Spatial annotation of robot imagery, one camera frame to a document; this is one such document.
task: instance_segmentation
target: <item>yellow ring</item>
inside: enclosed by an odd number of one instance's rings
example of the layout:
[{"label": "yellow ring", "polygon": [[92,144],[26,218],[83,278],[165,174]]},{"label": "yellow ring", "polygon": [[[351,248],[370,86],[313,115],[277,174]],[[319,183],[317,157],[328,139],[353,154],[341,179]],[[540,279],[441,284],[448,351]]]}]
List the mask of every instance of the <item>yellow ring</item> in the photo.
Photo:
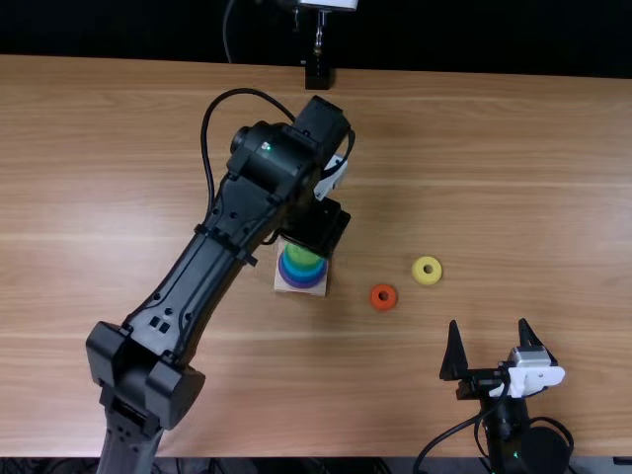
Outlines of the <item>yellow ring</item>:
[{"label": "yellow ring", "polygon": [[433,257],[421,257],[413,264],[413,278],[420,284],[435,284],[441,275],[441,264]]}]

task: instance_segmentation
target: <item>orange ring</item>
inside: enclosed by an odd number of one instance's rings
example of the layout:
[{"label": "orange ring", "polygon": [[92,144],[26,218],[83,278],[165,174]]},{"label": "orange ring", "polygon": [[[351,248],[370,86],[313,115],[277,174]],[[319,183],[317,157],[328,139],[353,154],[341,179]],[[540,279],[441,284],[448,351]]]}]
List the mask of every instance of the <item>orange ring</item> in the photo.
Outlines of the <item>orange ring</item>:
[{"label": "orange ring", "polygon": [[393,309],[397,304],[397,291],[390,284],[377,284],[371,290],[369,301],[378,311]]}]

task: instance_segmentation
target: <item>black clamp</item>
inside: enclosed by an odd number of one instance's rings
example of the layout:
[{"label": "black clamp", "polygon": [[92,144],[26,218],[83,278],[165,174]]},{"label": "black clamp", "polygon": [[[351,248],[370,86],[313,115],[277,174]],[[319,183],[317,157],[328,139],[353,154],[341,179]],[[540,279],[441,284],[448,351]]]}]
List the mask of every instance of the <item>black clamp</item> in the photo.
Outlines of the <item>black clamp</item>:
[{"label": "black clamp", "polygon": [[237,260],[244,262],[244,264],[252,265],[253,267],[257,265],[258,260],[253,257],[253,254],[248,252],[246,249],[233,244],[225,235],[214,232],[203,224],[198,224],[194,229],[194,232],[214,240],[228,252],[233,254]]}]

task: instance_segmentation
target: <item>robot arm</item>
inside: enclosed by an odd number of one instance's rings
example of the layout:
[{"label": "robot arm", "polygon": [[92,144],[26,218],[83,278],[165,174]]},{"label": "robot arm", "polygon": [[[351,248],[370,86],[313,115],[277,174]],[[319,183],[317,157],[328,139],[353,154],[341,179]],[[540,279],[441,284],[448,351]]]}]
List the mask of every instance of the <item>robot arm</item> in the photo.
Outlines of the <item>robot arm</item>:
[{"label": "robot arm", "polygon": [[[559,422],[546,417],[530,418],[526,398],[562,382],[564,369],[542,345],[526,320],[518,322],[520,345],[513,348],[508,360],[496,368],[470,369],[456,321],[451,321],[445,357],[439,373],[442,380],[458,380],[458,400],[478,400],[480,414],[460,424],[441,441],[474,425],[474,436],[481,454],[489,458],[491,471],[497,474],[563,474],[573,453],[571,433]],[[535,427],[546,422],[561,435],[547,427]],[[478,428],[483,424],[489,456],[478,440]],[[429,447],[436,445],[431,441]],[[414,473],[429,452],[426,447],[418,457]]]},{"label": "robot arm", "polygon": [[150,472],[163,431],[203,386],[189,363],[212,311],[270,233],[331,256],[350,216],[314,190],[346,168],[346,157],[329,162],[350,132],[342,111],[318,97],[292,125],[239,130],[213,206],[176,264],[120,326],[97,324],[86,348],[108,422],[100,474]]}]

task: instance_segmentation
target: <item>blue ring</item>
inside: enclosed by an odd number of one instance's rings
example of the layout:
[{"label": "blue ring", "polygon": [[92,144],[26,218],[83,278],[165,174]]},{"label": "blue ring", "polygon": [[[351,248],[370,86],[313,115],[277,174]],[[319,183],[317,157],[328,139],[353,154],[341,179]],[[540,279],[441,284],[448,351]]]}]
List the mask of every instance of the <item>blue ring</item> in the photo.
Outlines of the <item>blue ring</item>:
[{"label": "blue ring", "polygon": [[283,264],[283,255],[281,255],[278,259],[278,272],[285,280],[285,282],[290,286],[294,286],[296,288],[311,288],[313,286],[316,286],[323,279],[323,277],[327,273],[327,264],[325,263],[325,265],[321,267],[320,272],[312,279],[300,281],[294,278],[294,275],[290,274],[289,271],[286,269],[285,265]]},{"label": "blue ring", "polygon": [[283,252],[281,255],[281,264],[283,265],[283,269],[287,272],[288,276],[291,277],[292,280],[299,283],[306,283],[316,278],[320,278],[321,273],[323,273],[323,269],[327,266],[327,263],[325,262],[325,260],[323,260],[313,270],[301,270],[292,264],[291,260],[285,252]]}]

